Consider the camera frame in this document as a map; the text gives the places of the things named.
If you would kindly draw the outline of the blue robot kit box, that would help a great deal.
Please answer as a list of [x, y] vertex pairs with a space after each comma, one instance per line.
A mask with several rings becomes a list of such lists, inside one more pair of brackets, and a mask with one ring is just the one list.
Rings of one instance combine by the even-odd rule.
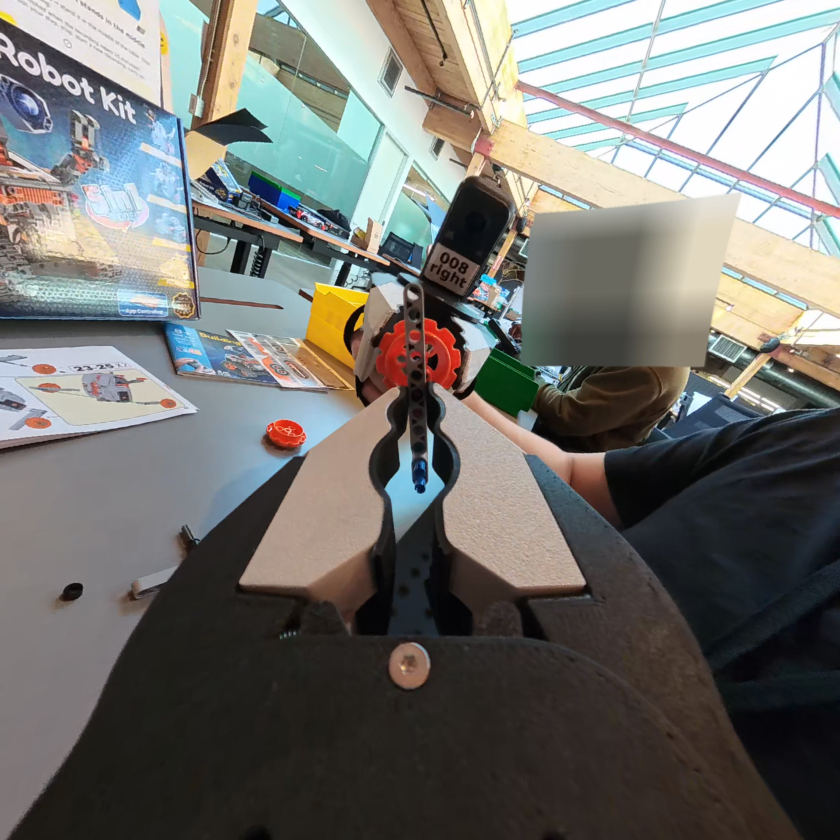
[[1, 19], [2, 320], [200, 315], [182, 121]]

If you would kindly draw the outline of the green plastic bin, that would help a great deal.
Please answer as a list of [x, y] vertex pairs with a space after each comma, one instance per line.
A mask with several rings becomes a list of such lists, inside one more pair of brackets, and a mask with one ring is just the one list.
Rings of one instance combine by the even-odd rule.
[[513, 418], [532, 409], [539, 388], [534, 369], [496, 349], [490, 351], [475, 379], [475, 393]]

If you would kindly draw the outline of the blue and green box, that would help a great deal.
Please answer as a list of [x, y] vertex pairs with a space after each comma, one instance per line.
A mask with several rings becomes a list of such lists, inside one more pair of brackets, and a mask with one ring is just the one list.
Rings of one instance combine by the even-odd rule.
[[284, 189], [257, 171], [252, 171], [248, 179], [248, 189], [261, 200], [284, 213], [296, 210], [301, 197]]

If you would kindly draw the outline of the person's right hand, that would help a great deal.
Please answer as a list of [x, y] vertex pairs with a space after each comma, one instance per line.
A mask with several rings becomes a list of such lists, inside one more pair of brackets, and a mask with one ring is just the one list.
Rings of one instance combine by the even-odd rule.
[[[357, 329], [351, 336], [351, 354], [355, 361], [359, 355], [364, 339], [364, 332], [362, 329]], [[376, 402], [384, 393], [387, 393], [390, 388], [385, 385], [382, 377], [378, 374], [375, 367], [371, 370], [371, 375], [365, 380], [355, 377], [356, 395], [359, 397], [363, 407]]]

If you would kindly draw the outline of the small grey connector piece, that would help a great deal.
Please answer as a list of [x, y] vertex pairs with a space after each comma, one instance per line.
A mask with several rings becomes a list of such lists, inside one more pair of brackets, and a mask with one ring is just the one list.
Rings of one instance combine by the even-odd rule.
[[129, 597], [134, 601], [138, 601], [156, 594], [172, 578], [177, 568], [177, 566], [172, 566], [168, 569], [135, 579], [130, 584]]

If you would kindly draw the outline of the wooden top table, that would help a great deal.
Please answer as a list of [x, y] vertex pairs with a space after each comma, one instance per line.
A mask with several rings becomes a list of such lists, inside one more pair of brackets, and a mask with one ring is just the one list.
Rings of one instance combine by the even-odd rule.
[[235, 244], [230, 263], [234, 274], [265, 278], [271, 256], [280, 243], [303, 244], [303, 237], [292, 229], [226, 206], [193, 198], [192, 214], [196, 235], [215, 236]]

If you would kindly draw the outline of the red ceiling pipe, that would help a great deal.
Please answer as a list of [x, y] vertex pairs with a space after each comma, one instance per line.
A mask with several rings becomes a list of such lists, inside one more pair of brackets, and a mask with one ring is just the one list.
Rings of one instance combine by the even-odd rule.
[[631, 124], [630, 122], [611, 118], [601, 112], [598, 112], [597, 110], [588, 108], [578, 102], [562, 98], [555, 93], [535, 87], [522, 80], [517, 81], [516, 89], [518, 89], [522, 94], [527, 94], [536, 99], [545, 100], [561, 110], [571, 112], [577, 116], [582, 116], [605, 128], [616, 130], [621, 134], [633, 137], [636, 140], [655, 147], [659, 151], [672, 153], [680, 158], [693, 161], [695, 164], [699, 165], [699, 167], [706, 167], [714, 172], [727, 175], [733, 179], [735, 183], [750, 184], [751, 186], [755, 186], [760, 190], [771, 193], [791, 203], [807, 207], [819, 217], [839, 218], [838, 206], [820, 201], [813, 196], [800, 193], [791, 187], [769, 181], [768, 179], [756, 175], [753, 172], [739, 169], [736, 166], [714, 159], [707, 154], [703, 154], [697, 150], [675, 143], [672, 140], [660, 137], [654, 133], [643, 131], [639, 129], [638, 126]]

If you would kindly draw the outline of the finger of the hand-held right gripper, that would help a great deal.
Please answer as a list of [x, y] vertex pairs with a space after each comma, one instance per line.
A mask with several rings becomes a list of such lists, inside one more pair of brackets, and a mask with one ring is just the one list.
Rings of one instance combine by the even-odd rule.
[[382, 337], [403, 320], [406, 282], [402, 276], [373, 276], [371, 279], [372, 286], [364, 305], [360, 328], [357, 377], [362, 384], [384, 386], [383, 375], [378, 372], [376, 362], [381, 354]]
[[453, 320], [455, 347], [460, 353], [453, 394], [466, 396], [475, 387], [480, 369], [496, 347], [496, 337], [482, 322]]

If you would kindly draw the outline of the yellow plastic bin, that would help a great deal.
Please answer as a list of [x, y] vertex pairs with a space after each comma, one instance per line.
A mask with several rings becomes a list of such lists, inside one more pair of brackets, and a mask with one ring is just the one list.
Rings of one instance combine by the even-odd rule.
[[[318, 283], [311, 297], [305, 339], [352, 368], [354, 357], [348, 349], [348, 341], [356, 330], [362, 328], [369, 292]], [[346, 334], [349, 335], [348, 341], [345, 340]]]

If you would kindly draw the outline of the open cardboard box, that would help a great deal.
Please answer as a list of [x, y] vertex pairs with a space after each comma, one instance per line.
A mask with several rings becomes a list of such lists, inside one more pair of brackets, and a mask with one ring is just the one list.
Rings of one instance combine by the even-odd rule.
[[185, 133], [185, 161], [188, 177], [199, 180], [221, 161], [232, 144], [271, 144], [267, 126], [249, 110], [241, 108]]

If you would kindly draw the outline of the orange print instruction leaflet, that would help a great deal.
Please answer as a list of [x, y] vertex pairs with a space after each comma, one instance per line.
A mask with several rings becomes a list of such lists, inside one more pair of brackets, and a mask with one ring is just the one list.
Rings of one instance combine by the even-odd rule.
[[327, 392], [325, 385], [300, 357], [301, 345], [296, 339], [272, 337], [264, 333], [227, 330], [280, 388], [296, 392]]

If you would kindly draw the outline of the blue cover instruction booklet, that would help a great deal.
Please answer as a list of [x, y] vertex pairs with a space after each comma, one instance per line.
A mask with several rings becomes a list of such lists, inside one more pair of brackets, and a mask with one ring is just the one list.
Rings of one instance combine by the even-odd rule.
[[164, 324], [164, 339], [178, 375], [202, 379], [278, 386], [266, 368], [242, 344], [185, 324]]

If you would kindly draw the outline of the person's right forearm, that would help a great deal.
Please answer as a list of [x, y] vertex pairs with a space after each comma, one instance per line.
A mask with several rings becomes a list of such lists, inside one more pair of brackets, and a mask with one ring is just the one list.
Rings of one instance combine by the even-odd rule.
[[475, 393], [462, 403], [527, 455], [537, 456], [617, 530], [623, 530], [608, 486], [604, 454], [572, 454], [518, 425]]

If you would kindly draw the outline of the white printed carton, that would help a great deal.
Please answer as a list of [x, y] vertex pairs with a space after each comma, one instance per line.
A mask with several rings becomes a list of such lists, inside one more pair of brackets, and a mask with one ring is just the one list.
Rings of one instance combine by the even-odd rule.
[[2, 21], [102, 76], [164, 104], [157, 1], [2, 1]]

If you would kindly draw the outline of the open instruction manual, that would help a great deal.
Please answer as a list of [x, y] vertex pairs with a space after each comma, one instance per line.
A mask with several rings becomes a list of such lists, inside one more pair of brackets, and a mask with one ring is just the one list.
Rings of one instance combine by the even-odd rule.
[[196, 413], [196, 406], [112, 346], [1, 351], [1, 449]]

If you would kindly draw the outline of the grey desk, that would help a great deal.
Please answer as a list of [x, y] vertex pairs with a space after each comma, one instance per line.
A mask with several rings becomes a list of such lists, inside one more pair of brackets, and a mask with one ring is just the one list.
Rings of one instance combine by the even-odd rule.
[[84, 728], [152, 599], [132, 581], [182, 557], [289, 454], [287, 417], [315, 445], [361, 409], [352, 392], [284, 392], [175, 373], [155, 322], [3, 321], [3, 349], [111, 345], [198, 413], [1, 456], [1, 831], [5, 838]]

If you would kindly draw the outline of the grey perforated toy beam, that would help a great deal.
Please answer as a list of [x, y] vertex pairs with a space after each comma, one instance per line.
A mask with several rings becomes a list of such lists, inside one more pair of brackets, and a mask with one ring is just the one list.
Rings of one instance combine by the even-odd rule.
[[[410, 283], [404, 290], [404, 323], [406, 325], [406, 347], [413, 352], [422, 347], [424, 341], [424, 292], [416, 282]], [[414, 364], [409, 361], [407, 372], [415, 384], [407, 388], [407, 430], [413, 459], [425, 458], [428, 463], [428, 426], [427, 426], [427, 382], [425, 363]]]

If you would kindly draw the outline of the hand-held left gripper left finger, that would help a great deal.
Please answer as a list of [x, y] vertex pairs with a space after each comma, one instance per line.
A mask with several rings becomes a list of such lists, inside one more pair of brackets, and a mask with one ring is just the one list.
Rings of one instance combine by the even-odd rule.
[[394, 387], [313, 446], [239, 588], [329, 602], [352, 629], [386, 627], [396, 543], [386, 488], [402, 434], [403, 391]]

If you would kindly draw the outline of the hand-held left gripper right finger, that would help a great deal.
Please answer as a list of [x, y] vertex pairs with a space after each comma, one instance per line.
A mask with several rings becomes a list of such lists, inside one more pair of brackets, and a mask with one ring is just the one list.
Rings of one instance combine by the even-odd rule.
[[441, 385], [427, 388], [432, 502], [427, 598], [440, 636], [547, 636], [532, 602], [585, 593], [528, 457]]

